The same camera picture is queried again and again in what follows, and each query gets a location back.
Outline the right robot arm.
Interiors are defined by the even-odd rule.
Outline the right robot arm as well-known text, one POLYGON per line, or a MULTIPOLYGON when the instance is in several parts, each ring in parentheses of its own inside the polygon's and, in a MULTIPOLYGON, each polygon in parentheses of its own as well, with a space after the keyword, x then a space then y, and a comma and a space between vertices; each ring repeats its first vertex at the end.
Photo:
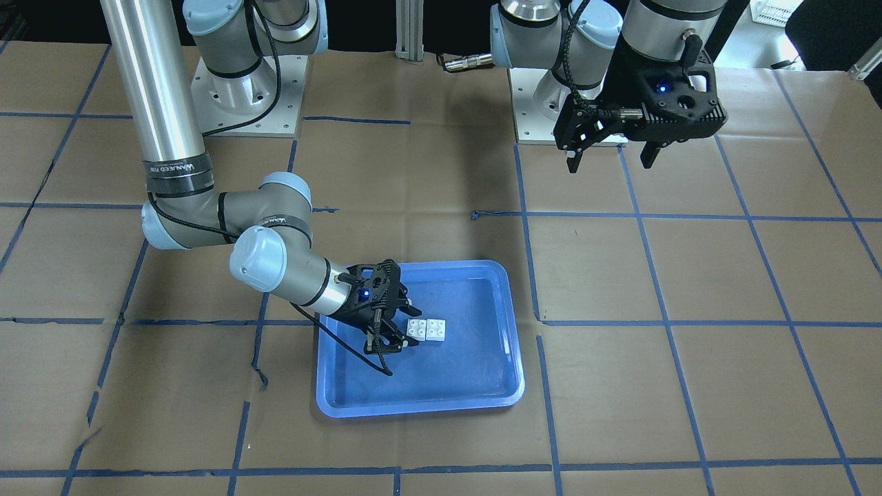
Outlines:
POLYGON ((245 285, 289 301, 305 316, 327 315, 366 336, 384 357, 419 339, 399 329, 412 305, 393 260, 344 267, 313 250, 307 182, 274 172, 256 189, 219 192, 196 119, 174 14, 168 1, 103 1, 145 159, 141 226, 158 250, 232 245, 229 270, 245 285))

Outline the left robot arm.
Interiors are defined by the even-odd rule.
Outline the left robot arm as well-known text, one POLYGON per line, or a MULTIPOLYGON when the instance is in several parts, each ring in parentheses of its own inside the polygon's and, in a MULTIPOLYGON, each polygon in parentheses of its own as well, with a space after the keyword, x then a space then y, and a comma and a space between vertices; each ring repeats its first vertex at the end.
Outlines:
POLYGON ((555 146, 570 173, 614 134, 644 144, 649 169, 673 143, 715 135, 728 114, 705 44, 724 1, 498 1, 491 7, 495 65, 547 72, 555 146))

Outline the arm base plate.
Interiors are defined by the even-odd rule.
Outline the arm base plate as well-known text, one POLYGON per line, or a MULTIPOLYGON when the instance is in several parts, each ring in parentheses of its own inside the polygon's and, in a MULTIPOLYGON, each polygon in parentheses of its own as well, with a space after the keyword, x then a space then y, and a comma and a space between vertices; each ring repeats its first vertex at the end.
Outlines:
POLYGON ((509 79, 517 142, 555 145, 553 129, 569 90, 551 70, 513 67, 509 79))
MULTIPOLYGON (((283 54, 278 57, 281 89, 273 109, 251 125, 221 132, 220 135, 296 138, 310 60, 302 54, 283 54)), ((276 82, 275 65, 271 56, 266 56, 255 72, 238 79, 216 76, 209 72, 204 60, 199 60, 190 91, 201 132, 239 125, 262 115, 274 101, 276 82)))

